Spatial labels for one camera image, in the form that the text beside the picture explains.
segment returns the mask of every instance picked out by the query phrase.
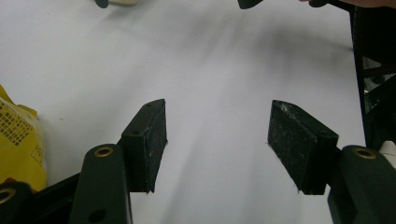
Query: yellow package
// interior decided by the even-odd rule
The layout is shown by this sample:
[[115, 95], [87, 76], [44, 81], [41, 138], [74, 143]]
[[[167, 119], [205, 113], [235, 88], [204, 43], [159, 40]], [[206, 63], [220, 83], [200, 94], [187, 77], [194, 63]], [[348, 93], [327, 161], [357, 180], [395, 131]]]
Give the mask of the yellow package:
[[0, 85], [0, 183], [13, 181], [46, 187], [44, 139], [37, 112], [15, 105]]

